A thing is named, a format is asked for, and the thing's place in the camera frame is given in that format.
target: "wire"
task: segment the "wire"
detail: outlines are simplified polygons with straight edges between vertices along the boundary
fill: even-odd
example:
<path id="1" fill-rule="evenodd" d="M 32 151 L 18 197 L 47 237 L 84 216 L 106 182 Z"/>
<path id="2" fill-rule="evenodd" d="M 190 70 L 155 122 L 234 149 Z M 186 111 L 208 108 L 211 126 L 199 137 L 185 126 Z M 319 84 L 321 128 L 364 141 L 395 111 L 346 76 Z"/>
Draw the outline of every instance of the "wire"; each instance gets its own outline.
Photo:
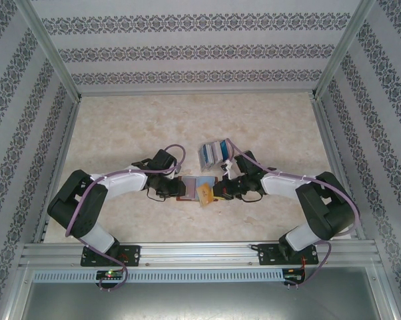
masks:
<path id="1" fill-rule="evenodd" d="M 261 195 L 260 199 L 257 199 L 257 200 L 245 200 L 245 199 L 243 199 L 242 195 L 240 195 L 240 200 L 242 200 L 245 203 L 259 202 L 261 199 L 262 199 L 262 195 Z"/>
<path id="2" fill-rule="evenodd" d="M 275 175 L 275 176 L 288 177 L 288 178 L 291 178 L 291 179 L 305 180 L 305 181 L 310 181 L 310 182 L 313 182 L 313 183 L 317 183 L 319 185 L 324 186 L 325 188 L 328 188 L 328 189 L 332 190 L 333 192 L 335 192 L 339 196 L 341 196 L 345 201 L 347 201 L 347 203 L 349 204 L 350 208 L 353 210 L 354 223 L 353 223 L 353 226 L 351 228 L 349 228 L 349 230 L 347 230 L 345 232 L 337 233 L 335 235 L 335 237 L 340 237 L 342 235 L 348 235 L 348 234 L 350 234 L 352 231 L 354 231 L 357 228 L 357 226 L 359 224 L 359 211 L 358 211 L 358 208 L 354 204 L 353 200 L 351 200 L 350 197 L 347 196 L 344 192 L 342 192 L 341 190 L 335 188 L 333 185 L 330 185 L 329 183 L 323 182 L 321 180 L 317 180 L 315 178 L 310 178 L 310 177 L 307 177 L 307 176 L 300 176 L 300 175 L 293 175 L 292 173 L 272 171 L 269 168 L 265 167 L 264 165 L 261 165 L 260 163 L 256 162 L 255 160 L 253 160 L 250 157 L 248 157 L 247 155 L 245 155 L 230 139 L 227 139 L 227 141 L 233 147 L 234 150 L 236 150 L 236 151 L 238 151 L 240 153 L 240 155 L 242 155 L 245 159 L 249 160 L 250 162 L 254 163 L 257 167 L 260 167 L 264 171 L 269 172 L 269 173 L 271 173 L 272 175 Z M 310 281 L 313 277 L 315 277 L 317 275 L 317 273 L 320 271 L 320 269 L 322 268 L 322 266 L 325 264 L 326 260 L 328 259 L 329 255 L 331 253 L 331 250 L 332 250 L 332 245 L 327 241 L 318 241 L 318 242 L 315 243 L 315 245 L 319 245 L 319 244 L 323 244 L 323 243 L 326 243 L 329 246 L 328 253 L 326 254 L 325 258 L 322 260 L 320 265 L 317 267 L 317 269 L 314 271 L 314 273 L 307 280 L 305 280 L 302 283 L 302 285 L 304 285 L 306 282 Z"/>
<path id="3" fill-rule="evenodd" d="M 115 171 L 112 173 L 107 173 L 106 175 L 103 175 L 102 177 L 99 177 L 98 179 L 94 180 L 85 190 L 85 192 L 83 193 L 81 200 L 79 200 L 78 205 L 76 206 L 75 212 L 73 213 L 72 219 L 69 222 L 69 225 L 67 226 L 66 229 L 66 237 L 68 237 L 70 235 L 70 231 L 73 228 L 73 225 L 75 224 L 76 218 L 79 214 L 79 211 L 81 210 L 82 204 L 84 203 L 85 199 L 87 198 L 89 192 L 91 191 L 91 189 L 100 181 L 109 178 L 109 177 L 113 177 L 115 175 L 123 175 L 125 173 L 168 173 L 171 171 L 174 171 L 177 168 L 181 168 L 181 164 L 184 162 L 184 160 L 186 159 L 186 149 L 182 146 L 182 145 L 169 145 L 168 147 L 165 148 L 165 151 L 168 150 L 171 147 L 179 147 L 182 151 L 183 151 L 183 156 L 180 160 L 180 162 L 178 162 L 174 167 L 171 167 L 169 169 L 165 169 L 165 170 L 142 170 L 142 169 L 125 169 L 125 170 L 120 170 L 120 171 Z"/>
<path id="4" fill-rule="evenodd" d="M 234 147 L 233 147 L 232 145 L 230 145 L 230 146 L 232 147 L 232 153 L 231 153 L 231 156 L 228 157 L 228 160 L 229 160 L 229 161 L 232 161 L 232 160 L 233 160 L 233 157 L 234 157 Z"/>
<path id="5" fill-rule="evenodd" d="M 128 261 L 129 258 L 127 255 L 125 255 L 124 253 L 121 253 L 120 255 L 118 255 L 118 258 L 122 257 L 123 259 L 125 259 L 124 261 Z"/>
<path id="6" fill-rule="evenodd" d="M 146 194 L 146 196 L 147 196 L 149 199 L 151 199 L 151 200 L 153 200 L 153 201 L 157 201 L 157 202 L 165 202 L 165 200 L 166 200 L 165 198 L 163 198 L 163 200 L 158 200 L 158 199 L 149 197 L 149 191 L 150 191 L 150 188 L 147 188 L 147 194 Z"/>
<path id="7" fill-rule="evenodd" d="M 122 280 L 120 283 L 118 283 L 117 285 L 115 285 L 113 288 L 107 288 L 107 289 L 106 289 L 106 288 L 104 288 L 104 287 L 101 287 L 101 283 L 102 283 L 103 280 L 105 280 L 106 278 L 101 278 L 100 281 L 99 281 L 99 287 L 100 287 L 100 290 L 101 290 L 101 291 L 108 291 L 108 292 L 111 292 L 111 291 L 117 290 L 117 289 L 119 289 L 120 287 L 122 287 L 122 286 L 127 282 L 127 280 L 128 280 L 128 275 L 129 275 L 129 274 L 128 274 L 128 268 L 127 268 L 127 266 L 126 266 L 122 261 L 119 261 L 119 260 L 117 260 L 117 259 L 111 257 L 110 255 L 107 255 L 107 254 L 105 254 L 105 253 L 103 253 L 103 252 L 97 250 L 96 248 L 90 246 L 88 243 L 86 243 L 86 242 L 83 241 L 82 239 L 78 239 L 78 240 L 79 240 L 81 243 L 83 243 L 84 245 L 86 245 L 88 249 L 94 251 L 96 254 L 98 254 L 98 255 L 100 255 L 100 256 L 102 256 L 102 257 L 108 259 L 108 260 L 111 260 L 111 261 L 117 263 L 118 265 L 120 265 L 120 266 L 122 267 L 122 272 L 125 274 L 124 277 L 123 277 L 123 280 Z"/>
<path id="8" fill-rule="evenodd" d="M 85 192 L 83 193 L 83 195 L 82 195 L 82 197 L 81 197 L 81 200 L 79 200 L 79 203 L 78 203 L 78 205 L 76 206 L 75 212 L 73 213 L 73 216 L 72 216 L 72 218 L 71 218 L 71 220 L 70 220 L 70 222 L 69 222 L 69 225 L 67 226 L 65 236 L 68 237 L 68 236 L 70 235 L 70 232 L 71 232 L 71 230 L 72 230 L 72 228 L 73 228 L 73 225 L 75 224 L 75 221 L 76 221 L 76 218 L 77 218 L 77 216 L 78 216 L 78 214 L 79 214 L 79 211 L 81 210 L 82 204 L 84 203 L 84 201 L 85 201 L 85 199 L 87 198 L 87 196 L 88 196 L 89 192 L 91 191 L 91 189 L 92 189 L 98 182 L 100 182 L 100 181 L 102 181 L 102 180 L 104 180 L 104 179 L 106 179 L 106 178 L 113 177 L 113 176 L 115 176 L 115 175 L 122 175 L 122 174 L 125 174 L 125 173 L 168 173 L 168 172 L 172 172 L 172 171 L 177 170 L 177 169 L 179 170 L 179 169 L 181 168 L 181 164 L 182 164 L 182 163 L 184 162 L 184 160 L 186 159 L 186 149 L 185 149 L 182 145 L 173 144 L 173 145 L 169 145 L 168 147 L 166 147 L 166 148 L 165 148 L 165 151 L 168 150 L 168 149 L 170 149 L 171 147 L 178 147 L 178 148 L 180 148 L 180 149 L 183 151 L 183 156 L 181 157 L 181 160 L 180 160 L 174 167 L 171 167 L 171 168 L 168 168 L 168 169 L 165 169 L 165 170 L 126 169 L 126 170 L 120 170 L 120 171 L 115 171 L 115 172 L 112 172 L 112 173 L 108 173 L 108 174 L 103 175 L 102 177 L 99 177 L 98 179 L 94 180 L 94 181 L 87 187 L 87 189 L 85 190 Z M 122 287 L 122 286 L 127 282 L 129 272 L 128 272 L 127 266 L 126 266 L 123 262 L 121 262 L 121 261 L 119 261 L 119 260 L 116 260 L 115 258 L 111 257 L 110 255 L 106 255 L 105 253 L 103 253 L 103 252 L 97 250 L 96 248 L 94 248 L 94 247 L 88 245 L 88 243 L 86 243 L 85 241 L 83 241 L 81 238 L 78 238 L 78 240 L 79 240 L 81 243 L 83 243 L 84 245 L 86 245 L 90 250 L 94 251 L 96 254 L 98 254 L 98 255 L 100 255 L 100 256 L 106 258 L 106 259 L 109 259 L 109 260 L 111 260 L 111 261 L 117 263 L 118 265 L 120 265 L 120 266 L 122 267 L 122 271 L 123 271 L 123 273 L 125 274 L 124 279 L 123 279 L 120 283 L 118 283 L 117 285 L 115 285 L 113 288 L 108 288 L 108 289 L 101 287 L 101 283 L 103 282 L 104 279 L 100 279 L 99 287 L 100 287 L 100 290 L 101 290 L 101 291 L 104 291 L 104 290 L 107 290 L 108 292 L 114 291 L 114 290 L 116 290 L 116 289 Z"/>
<path id="9" fill-rule="evenodd" d="M 328 245 L 328 252 L 326 253 L 325 258 L 323 258 L 322 262 L 320 262 L 320 265 L 316 268 L 316 270 L 314 270 L 314 272 L 306 280 L 304 280 L 304 282 L 298 284 L 298 283 L 295 283 L 294 281 L 287 280 L 287 279 L 285 279 L 285 281 L 290 283 L 291 285 L 295 285 L 298 288 L 298 287 L 302 287 L 303 285 L 308 283 L 311 279 L 313 279 L 315 276 L 317 276 L 318 272 L 323 267 L 323 265 L 326 263 L 326 260 L 328 260 L 329 255 L 331 254 L 331 251 L 332 251 L 332 245 L 331 245 L 331 242 L 329 242 L 329 241 L 320 240 L 315 243 L 315 245 L 324 245 L 324 244 Z"/>
<path id="10" fill-rule="evenodd" d="M 307 177 L 307 176 L 300 176 L 300 175 L 293 175 L 292 173 L 272 171 L 269 168 L 265 167 L 264 165 L 261 165 L 260 163 L 256 162 L 255 160 L 253 160 L 250 157 L 248 157 L 247 155 L 245 155 L 230 139 L 227 139 L 227 141 L 231 144 L 231 146 L 236 151 L 238 151 L 240 153 L 240 155 L 242 155 L 245 159 L 248 159 L 250 162 L 254 163 L 257 167 L 260 167 L 264 171 L 269 172 L 272 175 L 276 175 L 276 176 L 288 177 L 288 178 L 295 179 L 295 180 L 305 180 L 305 181 L 310 181 L 310 182 L 317 183 L 319 185 L 323 185 L 324 187 L 326 187 L 326 188 L 332 190 L 333 192 L 337 193 L 339 196 L 341 196 L 341 198 L 343 198 L 345 201 L 347 201 L 347 203 L 349 204 L 350 208 L 353 210 L 354 223 L 353 223 L 353 226 L 351 228 L 349 228 L 349 230 L 337 233 L 335 235 L 335 237 L 340 237 L 342 235 L 348 235 L 352 231 L 354 231 L 355 228 L 357 228 L 357 226 L 359 224 L 359 211 L 358 211 L 358 208 L 354 204 L 353 200 L 351 200 L 350 197 L 347 196 L 344 192 L 342 192 L 341 190 L 335 188 L 333 185 L 330 185 L 329 183 L 323 182 L 321 180 L 317 180 L 315 178 L 311 178 L 311 177 Z"/>
<path id="11" fill-rule="evenodd" d="M 301 263 L 302 263 L 302 267 L 300 270 L 302 270 L 301 277 L 303 277 L 306 274 L 306 258 L 304 258 L 304 256 L 302 256 L 302 258 L 301 258 Z"/>

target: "enclosure wall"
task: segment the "enclosure wall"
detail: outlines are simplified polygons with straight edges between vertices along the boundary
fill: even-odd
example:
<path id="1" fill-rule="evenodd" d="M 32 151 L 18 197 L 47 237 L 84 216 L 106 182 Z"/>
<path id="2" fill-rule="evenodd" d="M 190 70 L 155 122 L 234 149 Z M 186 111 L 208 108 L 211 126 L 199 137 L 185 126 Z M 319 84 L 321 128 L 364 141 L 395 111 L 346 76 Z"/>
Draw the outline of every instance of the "enclosure wall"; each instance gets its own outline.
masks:
<path id="1" fill-rule="evenodd" d="M 313 89 L 359 0 L 32 1 L 82 94 Z"/>
<path id="2" fill-rule="evenodd" d="M 0 305 L 32 242 L 74 107 L 12 1 L 0 0 Z"/>
<path id="3" fill-rule="evenodd" d="M 401 310 L 401 0 L 379 0 L 320 97 Z"/>

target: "robotic arm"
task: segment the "robotic arm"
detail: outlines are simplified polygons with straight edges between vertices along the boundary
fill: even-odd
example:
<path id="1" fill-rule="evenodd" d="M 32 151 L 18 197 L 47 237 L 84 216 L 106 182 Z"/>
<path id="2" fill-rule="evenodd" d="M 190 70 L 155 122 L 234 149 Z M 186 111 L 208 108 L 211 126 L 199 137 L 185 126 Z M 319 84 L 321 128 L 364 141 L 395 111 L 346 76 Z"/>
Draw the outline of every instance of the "robotic arm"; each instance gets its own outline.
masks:
<path id="1" fill-rule="evenodd" d="M 87 249 L 93 254 L 116 258 L 120 243 L 97 222 L 106 200 L 149 188 L 164 200 L 185 194 L 184 183 L 174 177 L 184 160 L 184 148 L 183 160 L 178 164 L 167 149 L 159 150 L 153 159 L 132 163 L 125 170 L 108 175 L 88 175 L 82 170 L 73 172 L 48 206 L 48 214 L 66 228 L 67 235 L 87 244 Z M 333 174 L 323 172 L 313 179 L 291 178 L 296 176 L 263 167 L 250 151 L 240 152 L 235 160 L 242 175 L 236 176 L 230 168 L 231 162 L 227 161 L 223 166 L 227 174 L 213 187 L 215 197 L 252 202 L 243 195 L 255 191 L 261 198 L 264 195 L 282 195 L 300 201 L 307 222 L 279 239 L 279 251 L 287 261 L 301 254 L 307 246 L 319 240 L 329 240 L 353 222 L 356 224 L 356 207 Z"/>
<path id="2" fill-rule="evenodd" d="M 103 203 L 123 193 L 142 191 L 148 188 L 156 190 L 156 194 L 163 199 L 184 195 L 186 187 L 183 182 L 174 178 L 175 170 L 170 173 L 151 173 L 170 169 L 176 164 L 177 160 L 161 149 L 153 159 L 133 163 L 123 173 L 107 177 L 96 183 L 83 201 L 70 234 L 101 253 L 116 257 L 119 242 L 97 222 Z M 74 171 L 48 206 L 48 214 L 62 227 L 68 229 L 79 199 L 87 188 L 100 177 L 102 175 L 88 175 L 82 170 Z"/>
<path id="3" fill-rule="evenodd" d="M 252 152 L 244 153 L 255 161 Z M 341 230 L 354 222 L 354 213 L 350 205 L 341 195 L 307 180 L 296 180 L 274 175 L 250 162 L 246 157 L 235 157 L 240 172 L 243 175 L 230 179 L 229 163 L 224 165 L 227 175 L 214 188 L 214 196 L 226 200 L 241 199 L 248 191 L 256 191 L 263 195 L 282 195 L 300 201 L 307 222 L 289 231 L 279 239 L 279 251 L 286 260 L 294 257 L 299 251 L 320 240 L 329 240 Z M 330 172 L 323 172 L 315 177 L 316 180 L 327 183 L 343 194 L 344 188 Z"/>

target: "gray metal surface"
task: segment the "gray metal surface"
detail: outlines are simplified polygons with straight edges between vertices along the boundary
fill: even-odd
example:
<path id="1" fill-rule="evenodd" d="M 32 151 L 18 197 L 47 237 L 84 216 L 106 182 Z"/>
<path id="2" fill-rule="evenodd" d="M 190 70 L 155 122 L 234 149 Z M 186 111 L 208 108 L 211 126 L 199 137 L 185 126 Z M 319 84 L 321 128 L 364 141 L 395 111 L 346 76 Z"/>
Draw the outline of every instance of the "gray metal surface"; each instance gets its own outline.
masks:
<path id="1" fill-rule="evenodd" d="M 31 286 L 27 320 L 379 319 L 364 268 L 324 269 L 299 290 L 281 283 L 93 284 Z"/>

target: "black mounting plate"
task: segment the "black mounting plate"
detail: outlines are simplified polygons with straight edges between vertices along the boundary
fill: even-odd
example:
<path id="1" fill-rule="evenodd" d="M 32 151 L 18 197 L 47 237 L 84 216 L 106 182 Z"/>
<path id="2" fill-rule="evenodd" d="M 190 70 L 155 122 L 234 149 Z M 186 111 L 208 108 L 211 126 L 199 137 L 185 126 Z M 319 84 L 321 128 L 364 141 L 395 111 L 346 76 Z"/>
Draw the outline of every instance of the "black mounting plate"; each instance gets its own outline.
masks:
<path id="1" fill-rule="evenodd" d="M 260 265 L 301 265 L 303 257 L 305 258 L 306 265 L 317 265 L 319 263 L 314 245 L 309 245 L 289 260 L 286 260 L 282 253 L 280 253 L 278 243 L 251 245 L 251 249 L 258 252 Z"/>
<path id="2" fill-rule="evenodd" d="M 122 261 L 127 267 L 138 267 L 140 261 L 139 245 L 119 245 L 116 259 Z M 84 247 L 81 257 L 82 267 L 119 267 L 119 265 L 104 258 L 88 247 Z"/>

